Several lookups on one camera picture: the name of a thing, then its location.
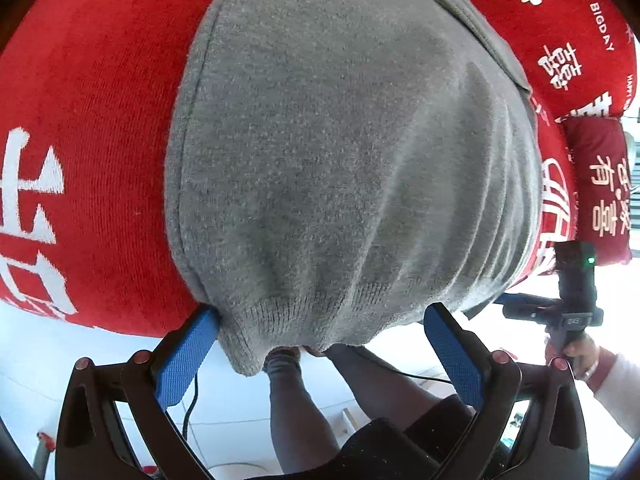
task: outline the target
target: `gray sweater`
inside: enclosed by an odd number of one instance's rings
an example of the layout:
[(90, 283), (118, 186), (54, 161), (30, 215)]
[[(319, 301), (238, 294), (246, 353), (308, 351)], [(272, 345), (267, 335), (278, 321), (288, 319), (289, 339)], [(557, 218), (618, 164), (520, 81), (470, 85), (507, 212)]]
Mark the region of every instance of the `gray sweater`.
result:
[(174, 110), (166, 224), (235, 370), (501, 293), (540, 218), (528, 96), (469, 0), (215, 0)]

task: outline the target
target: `blue textured pad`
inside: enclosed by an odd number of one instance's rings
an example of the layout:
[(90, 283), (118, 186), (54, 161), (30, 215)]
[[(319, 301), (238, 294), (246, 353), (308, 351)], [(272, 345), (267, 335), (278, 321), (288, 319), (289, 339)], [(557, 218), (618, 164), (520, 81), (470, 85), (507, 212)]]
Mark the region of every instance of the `blue textured pad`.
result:
[(175, 406), (182, 400), (198, 368), (218, 338), (218, 332), (218, 318), (213, 311), (204, 310), (158, 374), (156, 399), (162, 410)]
[(482, 373), (433, 306), (424, 311), (424, 333), (462, 402), (480, 410), (484, 401)]

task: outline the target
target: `red fabric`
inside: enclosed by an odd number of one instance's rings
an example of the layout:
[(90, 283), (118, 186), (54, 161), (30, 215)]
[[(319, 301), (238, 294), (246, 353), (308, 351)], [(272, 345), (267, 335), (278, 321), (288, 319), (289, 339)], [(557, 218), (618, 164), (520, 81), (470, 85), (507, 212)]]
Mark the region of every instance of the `red fabric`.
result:
[[(621, 116), (631, 104), (636, 92), (635, 43), (610, 0), (471, 1), (509, 43), (553, 119), (569, 114)], [(548, 63), (540, 61), (545, 47), (553, 58)], [(556, 49), (561, 50), (554, 56)], [(562, 61), (567, 53), (575, 62)], [(551, 83), (558, 72), (562, 77), (556, 84), (564, 80), (565, 87)]]
[(552, 120), (536, 93), (531, 102), (538, 119), (538, 146), (542, 156), (542, 221), (536, 246), (519, 282), (552, 269), (554, 242), (574, 240), (578, 218), (574, 167), (562, 128)]
[[(164, 235), (164, 154), (188, 49), (211, 2), (38, 0), (25, 17), (0, 55), (0, 298), (151, 336), (192, 311)], [(25, 133), (21, 156), (3, 153)], [(28, 239), (35, 221), (40, 232), (50, 224), (55, 240)]]
[(572, 150), (580, 208), (577, 239), (596, 247), (596, 264), (629, 263), (629, 167), (622, 125), (616, 119), (563, 121)]

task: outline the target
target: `bare leg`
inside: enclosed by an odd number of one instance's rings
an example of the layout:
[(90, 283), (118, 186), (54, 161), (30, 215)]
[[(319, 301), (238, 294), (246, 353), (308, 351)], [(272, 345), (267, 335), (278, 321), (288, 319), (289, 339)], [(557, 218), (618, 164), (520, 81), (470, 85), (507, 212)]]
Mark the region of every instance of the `bare leg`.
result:
[(271, 383), (271, 441), (284, 474), (308, 471), (340, 450), (334, 432), (311, 400), (300, 367), (288, 356), (268, 359)]
[(393, 368), (364, 346), (335, 344), (324, 355), (347, 381), (358, 405), (371, 420), (385, 417), (404, 431), (441, 400), (408, 377), (375, 364)]

